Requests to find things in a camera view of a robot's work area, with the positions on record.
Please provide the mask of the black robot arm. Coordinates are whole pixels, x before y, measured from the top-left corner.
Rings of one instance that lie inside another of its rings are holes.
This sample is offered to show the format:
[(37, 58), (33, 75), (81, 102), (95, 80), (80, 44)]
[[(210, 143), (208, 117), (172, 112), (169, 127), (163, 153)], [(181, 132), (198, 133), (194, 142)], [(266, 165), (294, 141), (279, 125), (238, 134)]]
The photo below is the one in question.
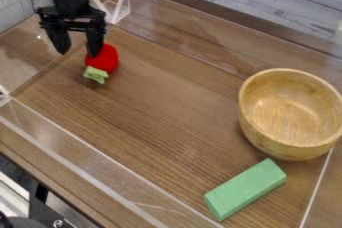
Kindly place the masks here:
[(69, 31), (87, 37), (87, 53), (95, 57), (104, 45), (105, 12), (89, 4), (89, 0), (52, 0), (52, 5), (39, 7), (40, 27), (56, 51), (65, 54), (71, 48)]

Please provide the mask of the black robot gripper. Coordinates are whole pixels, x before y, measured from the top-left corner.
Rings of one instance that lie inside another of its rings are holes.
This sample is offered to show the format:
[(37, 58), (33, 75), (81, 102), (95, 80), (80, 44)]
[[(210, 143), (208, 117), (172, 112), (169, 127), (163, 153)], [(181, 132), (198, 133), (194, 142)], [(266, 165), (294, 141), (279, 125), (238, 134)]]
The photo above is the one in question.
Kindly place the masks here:
[(99, 54), (105, 34), (105, 13), (91, 6), (89, 0), (52, 0), (49, 6), (37, 9), (37, 14), (40, 26), (61, 55), (71, 48), (69, 31), (85, 33), (87, 52), (91, 57)]

